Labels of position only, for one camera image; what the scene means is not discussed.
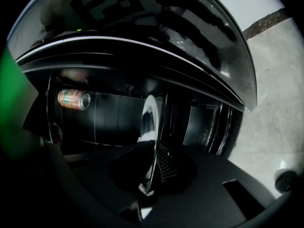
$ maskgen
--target concrete wall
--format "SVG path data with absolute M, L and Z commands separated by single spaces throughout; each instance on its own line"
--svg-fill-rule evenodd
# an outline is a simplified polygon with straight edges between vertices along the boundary
M 220 0 L 244 31 L 254 22 L 276 12 L 284 5 L 280 0 Z

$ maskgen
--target white curved edge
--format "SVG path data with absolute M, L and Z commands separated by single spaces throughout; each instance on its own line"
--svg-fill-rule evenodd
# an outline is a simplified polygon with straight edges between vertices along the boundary
M 155 142 L 158 140 L 158 128 L 159 128 L 159 115 L 158 115 L 158 106 L 157 106 L 157 101 L 153 95 L 149 95 L 148 98 L 146 99 L 142 114 L 148 111 L 148 107 L 152 107 L 152 111 L 154 111 L 153 114 L 153 120 L 154 120 L 154 127 L 155 127 Z
M 18 18 L 16 19 L 15 23 L 13 24 L 13 27 L 10 29 L 9 31 L 9 35 L 7 36 L 6 40 L 8 41 L 11 34 L 13 33 L 13 31 L 15 30 L 17 24 L 19 23 L 20 19 L 22 18 L 22 16 L 26 13 L 26 11 L 28 10 L 28 8 L 35 2 L 36 0 L 30 0 L 28 2 L 28 4 L 25 6 L 25 8 L 22 10 L 22 12 L 19 14 Z
M 145 219 L 148 216 L 148 214 L 151 212 L 151 210 L 152 210 L 152 207 L 141 209 L 142 219 Z
M 118 41 L 124 41 L 124 42 L 130 42 L 130 43 L 134 43 L 134 44 L 137 44 L 137 45 L 142 45 L 142 46 L 145 46 L 145 47 L 149 47 L 149 48 L 153 48 L 153 49 L 156 49 L 158 51 L 161 51 L 161 52 L 164 52 L 164 53 L 167 53 L 171 56 L 174 56 L 184 62 L 187 62 L 189 64 L 191 64 L 192 66 L 198 68 L 199 70 L 205 72 L 205 70 L 203 68 L 201 68 L 200 66 L 197 66 L 196 64 L 190 62 L 189 60 L 185 59 L 185 58 L 182 58 L 170 51 L 167 51 L 165 49 L 162 49 L 160 47 L 156 47 L 156 46 L 153 46 L 153 45 L 150 45 L 150 44 L 147 44 L 147 43 L 144 43 L 144 42 L 141 42 L 141 41 L 137 41 L 137 40 L 132 40 L 132 39 L 126 39 L 126 38 L 121 38 L 121 37 L 110 37 L 110 36 L 79 36 L 79 37 L 71 37 L 71 38 L 66 38 L 66 39 L 61 39 L 61 40 L 58 40 L 58 41 L 54 41 L 54 42 L 51 42 L 51 43 L 48 43 L 46 45 L 43 45 L 43 46 L 40 46 L 28 53 L 26 53 L 25 55 L 19 57 L 16 62 L 19 62 L 21 61 L 22 59 L 36 53 L 36 52 L 39 52 L 43 49 L 46 49 L 46 48 L 49 48 L 49 47 L 52 47 L 52 46 L 55 46 L 55 45 L 59 45 L 59 44 L 63 44 L 63 43 L 66 43 L 66 42 L 71 42 L 71 41 L 78 41 L 78 40 L 89 40 L 89 39 L 105 39 L 105 40 L 118 40 Z M 217 82 L 219 82 L 221 85 L 223 85 L 226 89 L 229 90 L 230 93 L 232 93 L 234 95 L 234 97 L 236 97 L 238 100 L 240 100 L 241 102 L 243 102 L 233 91 L 231 91 L 224 83 L 220 82 L 218 79 L 216 79 Z

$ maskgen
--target rectangular slot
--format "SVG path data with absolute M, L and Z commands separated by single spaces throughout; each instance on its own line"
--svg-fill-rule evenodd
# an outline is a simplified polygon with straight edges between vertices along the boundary
M 264 210 L 258 201 L 237 180 L 225 182 L 223 185 L 247 220 L 252 219 Z

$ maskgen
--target aluminum can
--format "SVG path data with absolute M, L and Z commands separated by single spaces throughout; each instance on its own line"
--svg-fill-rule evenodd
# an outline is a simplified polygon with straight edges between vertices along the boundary
M 63 107 L 84 111 L 90 105 L 91 97 L 85 91 L 64 89 L 58 94 L 58 102 Z

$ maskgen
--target green object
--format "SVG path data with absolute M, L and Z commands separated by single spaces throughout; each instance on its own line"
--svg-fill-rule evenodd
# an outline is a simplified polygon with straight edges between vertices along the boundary
M 33 148 L 34 142 L 40 143 L 40 137 L 22 129 L 37 96 L 38 91 L 6 47 L 0 61 L 0 148 L 10 159 L 20 158 Z
M 0 125 L 23 126 L 38 91 L 5 47 L 0 61 Z

